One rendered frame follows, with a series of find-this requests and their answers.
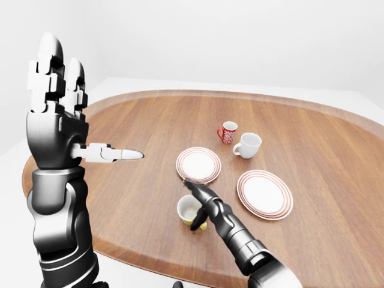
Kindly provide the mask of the plain white mug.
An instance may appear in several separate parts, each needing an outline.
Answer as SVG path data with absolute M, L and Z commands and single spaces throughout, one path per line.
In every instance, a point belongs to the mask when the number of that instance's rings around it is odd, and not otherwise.
M 262 144 L 262 139 L 254 133 L 244 133 L 240 138 L 240 142 L 233 147 L 233 154 L 240 155 L 244 159 L 255 156 Z

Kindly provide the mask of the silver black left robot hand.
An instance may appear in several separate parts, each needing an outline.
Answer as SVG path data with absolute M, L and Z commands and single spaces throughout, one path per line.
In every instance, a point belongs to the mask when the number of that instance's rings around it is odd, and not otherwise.
M 27 89 L 32 97 L 27 141 L 39 169 L 69 169 L 82 160 L 112 163 L 144 157 L 139 151 L 115 149 L 106 143 L 86 144 L 89 125 L 83 109 L 88 95 L 83 65 L 73 58 L 66 69 L 61 43 L 50 32 L 41 38 L 37 60 L 29 63 Z

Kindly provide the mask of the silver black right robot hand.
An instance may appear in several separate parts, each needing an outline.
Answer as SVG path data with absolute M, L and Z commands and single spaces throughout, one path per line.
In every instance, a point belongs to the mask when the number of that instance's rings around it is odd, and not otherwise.
M 217 233 L 224 238 L 235 227 L 235 221 L 232 220 L 234 213 L 231 207 L 224 203 L 218 195 L 207 186 L 190 181 L 184 181 L 184 185 L 191 191 L 194 198 L 202 204 L 193 219 L 190 230 L 197 230 L 209 217 Z

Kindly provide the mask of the yellow and white mug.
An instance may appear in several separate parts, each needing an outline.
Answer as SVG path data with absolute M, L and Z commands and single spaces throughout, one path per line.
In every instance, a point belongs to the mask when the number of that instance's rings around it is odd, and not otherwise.
M 177 204 L 177 213 L 183 223 L 190 226 L 201 207 L 202 204 L 193 195 L 185 195 Z

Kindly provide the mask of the red mug with white pattern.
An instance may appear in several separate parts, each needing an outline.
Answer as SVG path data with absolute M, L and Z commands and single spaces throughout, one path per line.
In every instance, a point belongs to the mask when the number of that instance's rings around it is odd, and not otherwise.
M 232 121 L 226 121 L 223 126 L 217 129 L 217 135 L 224 144 L 231 144 L 238 125 Z

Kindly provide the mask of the small white red-ringed plate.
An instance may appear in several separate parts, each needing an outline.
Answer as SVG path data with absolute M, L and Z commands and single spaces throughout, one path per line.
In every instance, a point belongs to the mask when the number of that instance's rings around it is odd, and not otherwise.
M 208 148 L 192 147 L 181 152 L 176 159 L 176 171 L 183 180 L 208 184 L 221 172 L 221 161 Z

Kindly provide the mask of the large white red-ringed plate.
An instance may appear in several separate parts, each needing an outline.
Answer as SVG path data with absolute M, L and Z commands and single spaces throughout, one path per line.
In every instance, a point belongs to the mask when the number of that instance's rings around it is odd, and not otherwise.
M 266 220 L 280 220 L 293 209 L 293 196 L 279 177 L 264 170 L 249 170 L 237 183 L 238 197 L 254 215 Z

